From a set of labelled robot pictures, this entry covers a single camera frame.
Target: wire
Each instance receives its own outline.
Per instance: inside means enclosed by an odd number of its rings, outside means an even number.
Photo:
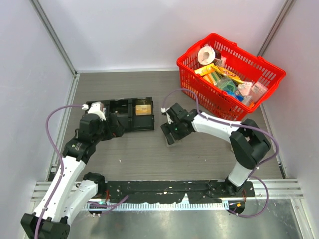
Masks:
[[[244,197],[244,203],[246,203],[247,201],[247,196],[246,196],[246,190],[243,190],[243,197]]]
[[[114,205],[101,205],[99,203],[96,203],[96,202],[92,202],[92,201],[89,201],[88,203],[89,204],[92,204],[96,207],[99,207],[99,208],[111,208],[110,210],[106,211],[106,212],[103,212],[101,215],[104,215],[104,214],[107,214],[107,213],[110,213],[111,211],[113,211],[116,207],[118,207],[119,205],[121,205],[122,203],[124,203],[127,199],[129,198],[128,195],[126,195],[119,203],[117,204],[114,204]]]
[[[109,193],[109,190],[107,190],[106,191],[105,203],[108,201],[109,198],[110,198],[110,193]]]
[[[50,196],[48,197],[46,203],[44,204],[44,207],[43,207],[43,209],[42,209],[42,212],[40,213],[39,219],[38,219],[38,221],[37,221],[37,223],[36,223],[36,226],[35,226],[34,239],[38,239],[39,228],[40,228],[40,224],[41,224],[43,215],[44,215],[44,213],[45,213],[45,211],[46,211],[46,209],[47,209],[47,207],[48,207],[48,205],[49,205],[49,203],[50,203],[50,201],[51,201],[51,199],[52,199],[54,193],[56,192],[58,186],[60,185],[60,182],[61,182],[61,180],[62,180],[63,173],[64,173],[64,164],[63,164],[62,156],[61,156],[61,154],[60,154],[60,152],[59,152],[57,146],[56,146],[55,143],[53,142],[53,139],[52,139],[51,134],[50,134],[50,132],[49,132],[49,120],[50,120],[50,118],[52,117],[52,115],[53,115],[54,113],[58,112],[59,110],[62,110],[62,109],[65,109],[65,108],[70,108],[70,107],[79,107],[79,108],[82,108],[83,105],[67,105],[67,106],[59,107],[59,108],[55,109],[54,111],[52,111],[52,112],[48,115],[48,117],[46,118],[46,121],[45,121],[45,131],[46,131],[46,134],[47,134],[47,136],[48,136],[48,139],[49,139],[49,141],[50,141],[50,143],[51,143],[51,145],[52,145],[52,147],[53,147],[55,153],[56,153],[57,156],[58,156],[59,163],[60,163],[60,167],[61,167],[61,174],[60,174],[60,176],[59,176],[59,178],[58,178],[58,181],[57,181],[57,183],[55,184],[55,186],[54,186],[54,188],[53,188],[53,190],[52,190]]]
[[[255,179],[257,179],[257,180],[260,181],[260,182],[263,184],[263,186],[265,187],[265,189],[266,189],[266,203],[265,203],[265,206],[263,207],[263,209],[262,209],[259,213],[255,214],[255,215],[248,216],[248,215],[240,215],[240,214],[238,214],[238,216],[239,216],[239,217],[243,217],[243,218],[253,218],[253,217],[256,217],[256,216],[262,214],[262,213],[266,210],[266,208],[267,208],[267,206],[268,206],[268,202],[269,202],[268,189],[267,189],[266,184],[265,184],[260,178],[257,178],[257,177],[252,176],[252,175],[254,174],[254,172],[255,172],[262,164],[268,162],[269,160],[275,158],[275,157],[278,155],[278,153],[279,153],[279,144],[278,144],[278,142],[276,141],[276,139],[275,139],[271,134],[269,134],[268,132],[266,132],[266,131],[264,131],[264,130],[262,130],[262,129],[260,129],[260,128],[256,128],[256,127],[252,127],[252,126],[248,126],[248,125],[243,125],[243,124],[237,124],[237,123],[232,124],[232,123],[228,123],[228,122],[224,122],[224,121],[221,121],[221,120],[217,120],[217,119],[213,119],[213,118],[204,116],[204,115],[200,112],[200,110],[199,110],[199,103],[198,103],[197,94],[196,94],[194,91],[189,90],[189,89],[186,89],[186,88],[179,88],[179,89],[176,89],[176,90],[170,92],[170,93],[164,98],[164,101],[163,101],[163,104],[162,104],[162,108],[165,109],[165,102],[166,102],[167,98],[168,98],[171,94],[173,94],[174,92],[176,92],[176,91],[187,91],[187,92],[192,93],[192,94],[195,96],[195,99],[196,99],[196,110],[197,110],[197,113],[198,113],[201,117],[203,117],[203,118],[205,118],[205,119],[207,119],[207,120],[216,122],[216,123],[220,123],[220,124],[223,124],[223,125],[230,126],[230,127],[241,127],[241,128],[247,128],[247,129],[251,129],[251,130],[255,130],[255,131],[261,132],[261,133],[265,134],[266,136],[268,136],[268,137],[274,142],[274,144],[275,144],[275,146],[276,146],[276,151],[275,151],[275,153],[274,153],[272,156],[270,156],[270,157],[264,159],[263,161],[259,162],[259,163],[256,165],[256,167],[251,171],[251,173],[249,174],[249,176],[248,176],[248,178],[255,178]]]

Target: gray floor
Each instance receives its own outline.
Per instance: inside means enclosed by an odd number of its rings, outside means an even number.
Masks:
[[[265,201],[247,201],[244,213],[260,211]],[[80,214],[70,239],[301,239],[290,200],[270,200],[253,219],[227,211],[112,212],[93,218]]]
[[[126,133],[122,138],[101,142],[79,180],[87,172],[103,174],[107,180],[202,180],[224,179],[235,165],[234,154],[225,141],[203,133],[193,133],[181,144],[167,147],[160,125],[166,118],[160,114],[164,97],[179,88],[179,73],[123,72],[81,74],[74,103],[131,97],[152,96],[155,130]],[[178,102],[187,110],[195,102],[182,92],[172,95],[166,107]],[[83,111],[73,109],[65,142],[74,136]],[[249,118],[266,129],[261,110]],[[281,178],[276,160],[264,164],[256,176],[262,179]]]

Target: red basket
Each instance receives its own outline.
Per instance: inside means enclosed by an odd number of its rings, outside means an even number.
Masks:
[[[197,60],[199,50],[206,44],[219,50],[227,58],[225,68],[234,72],[242,81],[259,81],[268,88],[262,98],[252,108],[247,107],[234,97],[204,80],[194,70],[202,67]],[[255,111],[276,90],[286,72],[266,61],[261,56],[254,56],[237,46],[237,43],[212,33],[190,47],[177,60],[179,66],[180,85],[194,91],[199,103],[214,115],[226,120],[242,120],[246,114]],[[184,91],[195,99],[190,92]]]

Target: white wall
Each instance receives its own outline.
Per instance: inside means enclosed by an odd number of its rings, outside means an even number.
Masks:
[[[287,71],[265,103],[288,176],[298,178],[319,225],[319,2],[296,1],[264,55]]]
[[[18,238],[52,147],[46,116],[64,105],[72,75],[27,0],[0,1],[0,234]],[[61,115],[52,118],[56,138]]]
[[[284,0],[40,0],[77,70],[172,68],[211,32],[257,54]]]

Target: black mounting plate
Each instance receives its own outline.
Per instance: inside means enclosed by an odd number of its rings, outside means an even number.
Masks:
[[[220,203],[221,198],[239,198],[242,193],[230,195],[225,182],[217,180],[198,181],[109,181],[107,183],[110,202],[118,203],[126,195],[126,203],[180,203],[185,194],[189,203]],[[255,197],[252,182],[243,186],[246,197]]]

